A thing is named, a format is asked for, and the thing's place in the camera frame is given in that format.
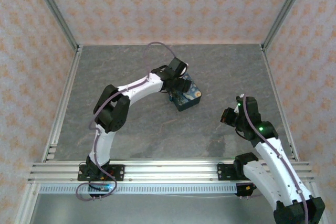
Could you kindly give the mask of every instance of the robotic arm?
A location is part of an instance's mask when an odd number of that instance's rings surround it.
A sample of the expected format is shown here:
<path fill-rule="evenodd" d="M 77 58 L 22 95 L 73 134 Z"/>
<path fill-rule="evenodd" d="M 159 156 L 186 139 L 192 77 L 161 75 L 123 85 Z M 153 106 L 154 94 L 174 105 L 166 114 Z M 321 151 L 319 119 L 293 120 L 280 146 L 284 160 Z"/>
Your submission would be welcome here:
<path fill-rule="evenodd" d="M 97 167 L 106 169 L 110 161 L 110 150 L 116 132 L 123 127 L 126 122 L 129 107 L 143 97 L 151 93 L 160 91 L 181 91 L 187 92 L 190 88 L 191 81 L 182 79 L 182 75 L 187 70 L 187 64 L 174 58 L 170 64 L 163 65 L 153 69 L 148 76 L 135 81 L 126 86 L 115 87 L 108 85 L 100 96 L 93 113 L 110 97 L 118 91 L 125 90 L 111 100 L 98 114 L 95 119 L 96 127 L 100 130 L 100 136 L 96 143 L 96 156 L 98 163 L 94 159 L 94 146 L 86 160 L 86 170 L 81 172 L 86 174 L 89 181 L 99 180 L 102 173 Z"/>
<path fill-rule="evenodd" d="M 243 97 L 236 98 L 235 109 L 224 111 L 221 122 L 235 127 L 236 132 L 243 132 L 242 137 L 250 141 L 266 161 L 273 177 L 266 173 L 253 153 L 236 156 L 234 169 L 237 177 L 248 178 L 257 186 L 272 206 L 277 224 L 303 223 L 305 214 L 309 223 L 318 223 L 325 208 L 323 200 L 321 197 L 313 198 L 296 174 L 275 128 L 270 122 L 261 120 L 256 99 Z"/>

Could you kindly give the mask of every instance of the wire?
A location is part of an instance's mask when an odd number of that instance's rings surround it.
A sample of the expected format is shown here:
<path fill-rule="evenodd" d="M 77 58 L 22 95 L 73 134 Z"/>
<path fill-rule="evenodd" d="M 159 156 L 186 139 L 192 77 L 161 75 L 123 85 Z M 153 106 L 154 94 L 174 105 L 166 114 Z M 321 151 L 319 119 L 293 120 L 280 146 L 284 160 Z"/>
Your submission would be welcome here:
<path fill-rule="evenodd" d="M 241 138 L 247 140 L 243 135 L 241 135 L 241 134 L 237 131 L 237 128 L 235 128 L 235 131 L 236 131 L 236 133 L 237 133 L 238 136 L 240 136 Z"/>
<path fill-rule="evenodd" d="M 100 191 L 100 188 L 95 187 L 95 186 L 93 186 L 93 185 L 89 185 L 89 187 L 92 188 L 92 189 L 94 189 L 94 190 Z"/>
<path fill-rule="evenodd" d="M 98 127 L 93 127 L 92 125 L 93 125 L 93 123 L 95 122 L 95 119 L 96 119 L 96 117 L 99 115 L 99 113 L 104 109 L 104 107 L 105 107 L 109 102 L 111 102 L 111 100 L 112 100 L 113 98 L 115 98 L 116 96 L 120 95 L 121 93 L 123 93 L 123 92 L 125 92 L 125 91 L 128 91 L 128 90 L 131 90 L 131 89 L 140 87 L 140 86 L 142 86 L 143 84 L 145 84 L 146 82 L 148 82 L 149 77 L 150 77 L 151 70 L 150 70 L 150 67 L 149 67 L 149 65 L 148 65 L 148 63 L 147 63 L 147 60 L 146 60 L 146 52 L 147 52 L 147 50 L 149 49 L 149 47 L 150 47 L 151 45 L 153 45 L 153 44 L 159 44 L 159 45 L 164 46 L 165 48 L 167 48 L 167 49 L 172 53 L 172 55 L 173 55 L 175 58 L 177 58 L 176 55 L 175 55 L 175 53 L 173 52 L 173 50 L 170 49 L 166 44 L 164 44 L 164 43 L 162 43 L 162 42 L 158 42 L 158 41 L 154 41 L 154 42 L 148 43 L 147 46 L 146 46 L 146 48 L 145 48 L 144 51 L 143 51 L 143 54 L 142 54 L 142 58 L 143 58 L 143 60 L 145 61 L 146 67 L 147 67 L 147 69 L 148 69 L 147 78 L 144 79 L 142 82 L 137 83 L 137 84 L 135 84 L 135 85 L 133 85 L 133 86 L 127 87 L 127 88 L 125 88 L 125 89 L 123 89 L 123 90 L 120 90 L 120 91 L 118 91 L 117 93 L 113 94 L 111 97 L 109 97 L 109 98 L 102 104 L 102 106 L 99 107 L 99 109 L 96 111 L 96 113 L 94 114 L 93 118 L 91 119 L 91 121 L 90 121 L 90 123 L 89 123 L 89 129 L 90 129 L 90 130 L 95 130 L 95 131 L 97 132 L 96 137 L 94 138 L 95 140 L 94 140 L 94 142 L 93 142 L 93 158 L 94 158 L 94 163 L 96 164 L 96 166 L 98 167 L 98 169 L 99 169 L 101 172 L 103 172 L 105 175 L 107 175 L 108 177 L 110 177 L 110 178 L 113 180 L 113 182 L 114 182 L 114 188 L 113 188 L 111 191 L 109 191 L 107 194 L 105 194 L 105 195 L 100 195 L 100 196 L 99 196 L 99 199 L 103 199 L 103 198 L 106 198 L 106 197 L 110 196 L 110 195 L 116 190 L 116 188 L 117 188 L 117 184 L 118 184 L 118 183 L 117 183 L 115 177 L 113 177 L 111 174 L 107 173 L 107 172 L 106 172 L 103 168 L 101 168 L 101 166 L 99 165 L 99 162 L 98 162 L 98 159 L 97 159 L 97 144 L 98 144 L 99 136 L 101 135 L 101 131 L 100 131 L 100 129 L 99 129 Z M 77 197 L 78 199 L 80 199 L 80 200 L 82 200 L 82 201 L 91 201 L 91 200 L 95 200 L 96 197 L 83 198 L 83 197 L 78 193 L 79 188 L 80 188 L 81 186 L 83 186 L 83 185 L 89 185 L 89 186 L 105 186 L 106 184 L 104 184 L 104 183 L 84 182 L 84 183 L 81 183 L 81 184 L 76 188 L 76 197 Z"/>
<path fill-rule="evenodd" d="M 112 175 L 112 173 L 113 173 L 113 171 L 111 171 L 110 175 Z M 106 181 L 106 179 L 107 179 L 107 176 L 105 177 L 104 182 Z"/>
<path fill-rule="evenodd" d="M 184 198 L 204 198 L 204 199 L 222 199 L 222 198 L 227 198 L 227 197 L 237 197 L 236 195 L 221 195 L 221 196 L 192 196 L 192 195 L 178 195 L 178 194 L 153 194 L 153 195 L 174 196 L 174 197 L 184 197 Z M 242 197 L 242 199 L 257 198 L 260 196 L 262 196 L 262 194 Z"/>
<path fill-rule="evenodd" d="M 285 168 L 287 169 L 291 179 L 293 180 L 294 184 L 295 184 L 295 187 L 297 189 L 297 191 L 300 191 L 301 193 L 299 193 L 300 197 L 301 197 L 301 200 L 302 200 L 302 203 L 303 203 L 303 208 L 305 210 L 305 213 L 304 213 L 304 222 L 305 224 L 308 224 L 308 207 L 307 207 L 307 202 L 306 202 L 306 199 L 302 193 L 302 190 L 300 189 L 300 186 L 297 182 L 297 180 L 295 179 L 295 176 L 292 172 L 292 170 L 290 169 L 289 165 L 287 164 L 287 162 L 285 161 L 285 159 L 282 157 L 282 155 L 278 152 L 278 150 L 273 146 L 271 145 L 271 143 L 254 127 L 250 117 L 248 116 L 248 113 L 247 113 L 247 106 L 246 106 L 246 95 L 244 95 L 243 97 L 243 108 L 244 108 L 244 113 L 245 113 L 245 116 L 246 116 L 246 119 L 247 119 L 247 122 L 248 124 L 251 126 L 251 128 L 253 129 L 253 131 L 277 154 L 278 158 L 282 161 L 283 165 L 285 166 Z"/>

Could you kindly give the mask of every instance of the patterned wallpaper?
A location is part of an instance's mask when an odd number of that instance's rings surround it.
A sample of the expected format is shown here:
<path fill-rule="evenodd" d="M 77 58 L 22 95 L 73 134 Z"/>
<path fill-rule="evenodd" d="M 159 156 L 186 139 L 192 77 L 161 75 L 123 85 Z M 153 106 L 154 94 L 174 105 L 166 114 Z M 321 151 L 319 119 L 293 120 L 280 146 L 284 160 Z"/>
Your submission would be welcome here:
<path fill-rule="evenodd" d="M 55 0 L 80 44 L 261 43 L 285 0 Z"/>
<path fill-rule="evenodd" d="M 0 223 L 40 161 L 74 52 L 44 0 L 0 0 Z"/>
<path fill-rule="evenodd" d="M 336 216 L 336 1 L 296 0 L 267 57 L 300 158 Z"/>

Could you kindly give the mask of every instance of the gray surface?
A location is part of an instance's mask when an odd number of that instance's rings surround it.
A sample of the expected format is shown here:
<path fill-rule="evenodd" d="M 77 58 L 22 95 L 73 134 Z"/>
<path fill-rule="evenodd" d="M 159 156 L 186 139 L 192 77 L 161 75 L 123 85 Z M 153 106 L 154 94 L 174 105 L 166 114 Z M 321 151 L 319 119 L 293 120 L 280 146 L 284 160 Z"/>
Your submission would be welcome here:
<path fill-rule="evenodd" d="M 75 195 L 39 195 L 36 206 L 30 224 L 275 223 L 264 197 L 240 200 L 236 196 L 113 195 L 102 201 L 82 202 Z"/>
<path fill-rule="evenodd" d="M 85 160 L 94 132 L 88 122 L 102 90 L 145 76 L 141 59 L 145 46 L 84 46 L 55 159 Z M 264 121 L 277 129 L 284 150 L 291 154 L 285 129 L 258 45 L 174 45 L 177 56 L 189 63 L 188 73 L 202 92 L 201 102 L 179 112 L 167 94 L 155 93 L 135 103 L 124 127 L 116 134 L 111 159 L 233 158 L 253 151 L 220 116 L 234 107 L 241 93 L 254 96 Z M 172 59 L 162 46 L 148 52 L 151 69 Z"/>

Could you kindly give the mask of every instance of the metal extrusion bar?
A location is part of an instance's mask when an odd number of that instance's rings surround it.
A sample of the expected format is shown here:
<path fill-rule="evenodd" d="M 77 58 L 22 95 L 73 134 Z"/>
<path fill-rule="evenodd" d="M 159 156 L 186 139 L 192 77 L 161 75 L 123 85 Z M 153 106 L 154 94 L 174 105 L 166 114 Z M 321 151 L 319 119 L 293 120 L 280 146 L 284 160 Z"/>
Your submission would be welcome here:
<path fill-rule="evenodd" d="M 286 0 L 285 3 L 283 4 L 277 18 L 275 19 L 271 30 L 269 31 L 264 43 L 263 43 L 263 48 L 265 50 L 268 49 L 269 45 L 271 44 L 273 38 L 275 37 L 277 31 L 280 29 L 281 24 L 284 22 L 287 14 L 289 13 L 292 5 L 294 4 L 295 0 Z"/>
<path fill-rule="evenodd" d="M 48 142 L 47 142 L 46 148 L 44 150 L 44 154 L 43 154 L 43 157 L 42 157 L 42 162 L 45 162 L 48 159 L 53 159 L 54 158 L 54 154 L 50 155 L 50 151 L 52 151 L 51 149 L 56 150 L 59 134 L 60 134 L 60 131 L 61 131 L 61 128 L 62 128 L 62 125 L 63 125 L 65 112 L 66 112 L 68 102 L 69 102 L 69 98 L 70 98 L 70 93 L 71 93 L 73 81 L 75 80 L 75 75 L 76 75 L 76 71 L 77 71 L 77 67 L 78 67 L 81 52 L 82 52 L 82 46 L 80 46 L 78 48 L 78 50 L 77 50 L 77 52 L 74 56 L 74 59 L 72 61 L 71 68 L 70 68 L 69 75 L 68 75 L 68 79 L 67 79 L 67 82 L 65 84 L 62 97 L 61 97 L 60 102 L 58 104 L 57 114 L 55 116 L 53 125 L 51 127 Z"/>
<path fill-rule="evenodd" d="M 218 183 L 217 164 L 233 164 L 232 160 L 179 160 L 179 161 L 111 161 L 110 164 L 125 165 L 124 181 L 119 184 L 194 184 Z M 34 163 L 29 183 L 70 183 L 77 184 L 79 161 Z M 269 172 L 265 162 L 260 161 Z M 292 162 L 294 170 L 304 182 L 314 180 L 314 173 L 308 162 Z M 222 181 L 223 183 L 243 183 Z"/>
<path fill-rule="evenodd" d="M 292 149 L 294 158 L 297 161 L 299 161 L 300 160 L 299 159 L 299 154 L 298 154 L 298 151 L 295 147 L 293 136 L 290 132 L 289 124 L 288 124 L 285 112 L 284 112 L 284 110 L 282 108 L 282 105 L 281 105 L 281 102 L 280 102 L 279 94 L 278 94 L 278 91 L 277 91 L 277 88 L 276 88 L 276 85 L 275 85 L 275 82 L 274 82 L 274 79 L 273 79 L 273 76 L 272 76 L 272 73 L 271 73 L 271 69 L 270 69 L 270 66 L 269 66 L 269 63 L 268 63 L 268 60 L 267 60 L 266 53 L 262 49 L 262 46 L 260 46 L 260 47 L 261 47 L 261 53 L 262 53 L 262 56 L 263 56 L 263 59 L 264 59 L 265 65 L 266 65 L 266 69 L 267 69 L 267 72 L 268 72 L 268 76 L 269 76 L 269 79 L 270 79 L 270 82 L 271 82 L 271 85 L 272 85 L 275 100 L 277 101 L 277 104 L 278 104 L 278 108 L 279 108 L 280 116 L 281 116 L 281 119 L 282 119 L 282 123 L 284 124 L 283 126 L 284 126 L 285 131 L 286 131 L 286 135 L 287 135 L 287 138 L 288 138 L 288 141 L 289 141 L 289 145 Z"/>
<path fill-rule="evenodd" d="M 15 224 L 27 224 L 33 215 L 40 184 L 27 184 L 15 218 Z"/>
<path fill-rule="evenodd" d="M 42 184 L 39 194 L 75 194 L 77 184 Z M 78 191 L 90 194 L 106 194 L 108 191 L 92 189 L 88 186 L 79 187 Z M 235 194 L 237 186 L 234 183 L 217 184 L 118 184 L 113 194 Z"/>
<path fill-rule="evenodd" d="M 74 51 L 76 51 L 77 49 L 77 43 L 76 40 L 74 38 L 74 36 L 71 33 L 70 28 L 68 27 L 67 23 L 65 22 L 62 13 L 60 12 L 60 10 L 58 9 L 56 3 L 54 0 L 45 0 L 50 11 L 52 12 L 52 14 L 54 15 L 57 23 L 59 24 L 59 26 L 61 27 L 62 31 L 64 32 L 65 36 L 67 37 L 71 47 L 73 48 Z"/>

